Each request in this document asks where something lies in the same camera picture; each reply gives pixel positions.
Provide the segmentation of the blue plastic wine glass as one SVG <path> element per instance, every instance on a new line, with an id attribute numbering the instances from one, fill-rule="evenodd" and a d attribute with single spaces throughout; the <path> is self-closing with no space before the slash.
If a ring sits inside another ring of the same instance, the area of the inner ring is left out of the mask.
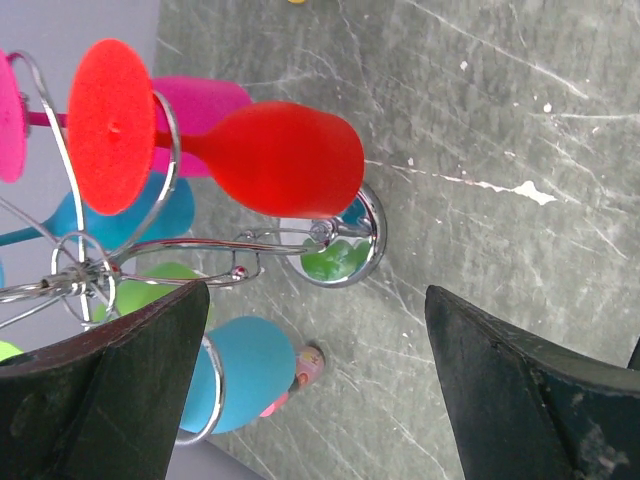
<path id="1" fill-rule="evenodd" d="M 149 213 L 164 184 L 163 174 L 152 172 L 146 186 L 136 201 L 123 212 L 105 216 L 85 207 L 85 226 L 107 250 L 122 245 L 136 230 Z M 179 178 L 175 190 L 162 211 L 139 239 L 147 242 L 174 238 L 185 234 L 195 217 L 195 200 L 188 181 Z M 77 227 L 74 200 L 67 193 L 54 213 L 44 221 L 43 226 L 54 236 L 64 236 Z"/>

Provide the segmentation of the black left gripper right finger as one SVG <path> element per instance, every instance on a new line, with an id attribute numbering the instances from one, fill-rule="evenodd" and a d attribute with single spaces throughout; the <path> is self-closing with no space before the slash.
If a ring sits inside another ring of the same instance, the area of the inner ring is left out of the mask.
<path id="1" fill-rule="evenodd" d="M 637 352 L 604 363 L 435 285 L 425 321 L 465 478 L 638 478 Z"/>

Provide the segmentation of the green plastic wine glass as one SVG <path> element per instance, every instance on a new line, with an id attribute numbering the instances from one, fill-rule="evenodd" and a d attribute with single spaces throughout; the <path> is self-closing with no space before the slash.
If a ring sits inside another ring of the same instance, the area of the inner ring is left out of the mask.
<path id="1" fill-rule="evenodd" d="M 11 303 L 44 297 L 46 301 L 21 314 L 1 321 L 3 330 L 32 317 L 55 303 L 66 304 L 68 296 L 86 294 L 98 299 L 98 306 L 90 318 L 77 314 L 71 307 L 67 313 L 76 318 L 84 331 L 133 313 L 168 295 L 180 285 L 206 276 L 176 262 L 165 262 L 141 276 L 122 276 L 118 268 L 111 272 L 99 265 L 73 265 L 58 273 L 49 274 L 37 284 L 25 284 L 1 289 L 1 301 Z"/>

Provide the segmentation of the pink plastic wine glass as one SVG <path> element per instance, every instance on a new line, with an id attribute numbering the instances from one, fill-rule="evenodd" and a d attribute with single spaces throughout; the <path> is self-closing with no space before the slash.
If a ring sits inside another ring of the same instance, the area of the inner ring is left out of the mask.
<path id="1" fill-rule="evenodd" d="M 18 88 L 12 52 L 1 54 L 1 180 L 18 181 L 27 158 L 27 136 L 32 126 L 47 126 L 43 112 L 32 112 Z M 152 80 L 153 88 L 170 103 L 183 134 L 204 134 L 231 112 L 252 100 L 241 86 L 222 80 L 191 76 L 164 76 Z"/>

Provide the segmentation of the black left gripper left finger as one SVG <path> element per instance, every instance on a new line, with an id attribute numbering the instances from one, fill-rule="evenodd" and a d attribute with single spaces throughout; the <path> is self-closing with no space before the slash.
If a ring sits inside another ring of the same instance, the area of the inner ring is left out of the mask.
<path id="1" fill-rule="evenodd" d="M 2 478 L 164 478 L 209 300 L 206 285 L 192 281 L 2 361 Z"/>

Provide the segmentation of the red plastic wine glass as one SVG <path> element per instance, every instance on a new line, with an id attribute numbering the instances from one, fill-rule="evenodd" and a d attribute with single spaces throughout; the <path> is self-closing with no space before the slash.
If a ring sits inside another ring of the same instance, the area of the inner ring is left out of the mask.
<path id="1" fill-rule="evenodd" d="M 172 136 L 158 129 L 156 104 L 148 70 L 126 43 L 104 39 L 85 53 L 69 94 L 67 146 L 80 193 L 97 212 L 134 203 L 157 147 L 199 157 L 230 197 L 273 217 L 335 216 L 363 183 L 360 137 L 334 114 L 263 101 L 204 134 Z"/>

